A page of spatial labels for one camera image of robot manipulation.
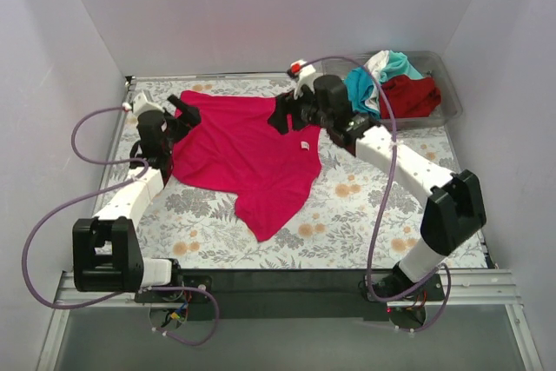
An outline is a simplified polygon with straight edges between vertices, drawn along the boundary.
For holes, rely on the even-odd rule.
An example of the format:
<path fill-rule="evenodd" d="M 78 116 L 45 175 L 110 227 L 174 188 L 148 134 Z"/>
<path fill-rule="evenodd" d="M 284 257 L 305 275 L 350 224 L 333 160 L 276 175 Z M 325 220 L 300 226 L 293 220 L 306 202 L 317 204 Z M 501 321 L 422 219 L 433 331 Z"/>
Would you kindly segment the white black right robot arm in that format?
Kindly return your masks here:
<path fill-rule="evenodd" d="M 438 267 L 486 223 L 477 175 L 443 168 L 397 140 L 369 114 L 353 111 L 345 84 L 338 76 L 318 76 L 298 83 L 275 98 L 268 123 L 280 134 L 309 125 L 325 129 L 334 144 L 387 174 L 424 209 L 420 239 L 377 282 L 366 279 L 377 301 L 413 299 Z"/>

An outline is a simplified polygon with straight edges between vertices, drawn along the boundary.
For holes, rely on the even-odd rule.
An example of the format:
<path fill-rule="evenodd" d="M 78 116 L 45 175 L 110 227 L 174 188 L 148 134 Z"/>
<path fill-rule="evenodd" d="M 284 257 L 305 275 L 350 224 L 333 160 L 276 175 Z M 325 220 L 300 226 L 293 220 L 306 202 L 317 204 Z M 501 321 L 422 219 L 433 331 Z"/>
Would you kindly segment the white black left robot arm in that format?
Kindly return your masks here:
<path fill-rule="evenodd" d="M 171 95 L 173 115 L 136 96 L 124 109 L 137 121 L 139 140 L 125 161 L 124 185 L 93 217 L 76 221 L 72 230 L 74 283 L 82 292 L 137 292 L 155 287 L 165 301 L 176 301 L 185 289 L 177 261 L 142 255 L 136 229 L 154 198 L 167 185 L 174 168 L 173 147 L 201 122 L 198 108 Z"/>

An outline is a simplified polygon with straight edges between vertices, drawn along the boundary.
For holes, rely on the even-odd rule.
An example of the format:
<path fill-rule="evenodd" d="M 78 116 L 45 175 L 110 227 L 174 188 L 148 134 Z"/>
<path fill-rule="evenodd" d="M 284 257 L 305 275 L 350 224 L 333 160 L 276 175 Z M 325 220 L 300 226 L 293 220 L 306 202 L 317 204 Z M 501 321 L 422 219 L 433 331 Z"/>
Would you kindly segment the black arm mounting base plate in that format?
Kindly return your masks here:
<path fill-rule="evenodd" d="M 222 319 L 360 318 L 387 321 L 366 296 L 362 269 L 181 269 L 174 285 L 203 289 Z"/>

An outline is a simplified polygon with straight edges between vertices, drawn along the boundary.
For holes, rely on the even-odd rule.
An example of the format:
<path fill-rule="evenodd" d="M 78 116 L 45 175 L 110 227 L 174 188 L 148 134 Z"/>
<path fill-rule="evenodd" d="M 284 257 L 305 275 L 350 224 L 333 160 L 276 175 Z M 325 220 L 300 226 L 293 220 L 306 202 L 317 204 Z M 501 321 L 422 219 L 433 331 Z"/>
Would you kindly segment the pink t shirt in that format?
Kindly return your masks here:
<path fill-rule="evenodd" d="M 237 196 L 235 214 L 260 242 L 269 240 L 309 197 L 321 173 L 321 130 L 280 134 L 268 124 L 272 98 L 211 96 L 184 90 L 201 122 L 173 148 L 173 176 L 181 183 Z"/>

